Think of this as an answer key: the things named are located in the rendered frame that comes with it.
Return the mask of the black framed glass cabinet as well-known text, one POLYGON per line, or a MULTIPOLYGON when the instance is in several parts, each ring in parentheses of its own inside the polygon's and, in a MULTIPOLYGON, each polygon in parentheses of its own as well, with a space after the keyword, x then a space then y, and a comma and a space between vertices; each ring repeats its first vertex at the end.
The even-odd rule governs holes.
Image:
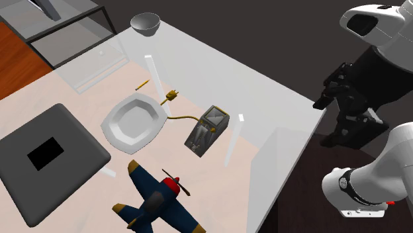
POLYGON ((82 93, 128 61, 93 0, 0 0, 0 99, 47 73, 82 93))

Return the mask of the blue toy aeroplane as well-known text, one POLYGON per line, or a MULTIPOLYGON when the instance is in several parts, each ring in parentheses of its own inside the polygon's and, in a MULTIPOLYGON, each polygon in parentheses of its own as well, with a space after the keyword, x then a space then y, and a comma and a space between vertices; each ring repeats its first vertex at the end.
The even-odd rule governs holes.
POLYGON ((190 195, 178 177, 168 175, 162 181, 157 181, 135 160, 128 164, 128 174, 144 202, 139 208, 120 203, 112 207, 128 224, 127 229, 135 233, 154 233, 152 222, 161 218, 180 233, 206 233, 177 200, 180 192, 190 195))

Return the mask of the grey square block black patch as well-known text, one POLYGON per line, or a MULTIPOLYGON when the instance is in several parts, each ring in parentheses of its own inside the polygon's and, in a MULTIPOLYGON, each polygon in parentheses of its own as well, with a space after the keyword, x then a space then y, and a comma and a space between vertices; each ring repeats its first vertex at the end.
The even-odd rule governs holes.
POLYGON ((0 139, 0 180, 26 224, 35 227, 110 159, 57 103, 0 139))

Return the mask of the grey bowl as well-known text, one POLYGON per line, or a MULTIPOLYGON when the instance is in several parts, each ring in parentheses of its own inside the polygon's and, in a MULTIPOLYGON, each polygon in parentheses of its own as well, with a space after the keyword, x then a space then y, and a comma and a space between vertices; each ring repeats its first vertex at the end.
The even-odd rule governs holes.
POLYGON ((130 20, 131 27, 139 34, 153 36, 160 27, 160 17, 155 13, 140 13, 130 20))

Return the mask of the white plate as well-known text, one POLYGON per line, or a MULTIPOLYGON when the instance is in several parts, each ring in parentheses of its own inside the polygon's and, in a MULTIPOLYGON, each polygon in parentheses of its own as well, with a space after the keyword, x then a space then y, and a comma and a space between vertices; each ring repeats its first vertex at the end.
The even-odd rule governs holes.
POLYGON ((101 128, 112 146, 132 155, 158 135, 166 120, 167 114, 157 101, 134 93, 113 107, 101 128))

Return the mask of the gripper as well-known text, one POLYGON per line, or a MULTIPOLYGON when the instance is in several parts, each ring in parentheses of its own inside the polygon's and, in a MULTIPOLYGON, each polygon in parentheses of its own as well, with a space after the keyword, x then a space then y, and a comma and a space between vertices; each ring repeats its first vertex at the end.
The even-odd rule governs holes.
POLYGON ((370 46, 354 64, 342 63, 324 80, 323 85, 324 90, 313 107, 323 110, 336 100, 340 112, 334 131, 320 145, 358 150, 389 129, 389 124, 380 119, 374 110, 413 91, 413 71, 392 64, 376 47, 370 46), (352 66, 353 84, 349 82, 352 66), (370 108, 351 116, 349 110, 355 102, 354 88, 366 98, 370 108))

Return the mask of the glass table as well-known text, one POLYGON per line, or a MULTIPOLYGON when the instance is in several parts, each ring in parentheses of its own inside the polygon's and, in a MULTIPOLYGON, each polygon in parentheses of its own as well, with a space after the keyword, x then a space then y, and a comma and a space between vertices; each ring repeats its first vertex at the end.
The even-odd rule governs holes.
POLYGON ((48 73, 0 100, 0 138, 61 103, 111 154, 94 175, 33 228, 26 225, 0 183, 0 233, 131 233, 112 210, 142 197, 127 172, 137 161, 156 179, 180 177, 190 195, 181 204, 206 233, 256 233, 323 116, 312 101, 162 23, 151 37, 129 28, 116 36, 129 59, 82 93, 48 73), (145 80, 142 88, 135 88, 145 80), (200 158, 184 145, 197 121, 169 119, 135 154, 114 148, 101 123, 131 94, 161 101, 171 117, 200 118, 212 105, 230 115, 226 130, 200 158))

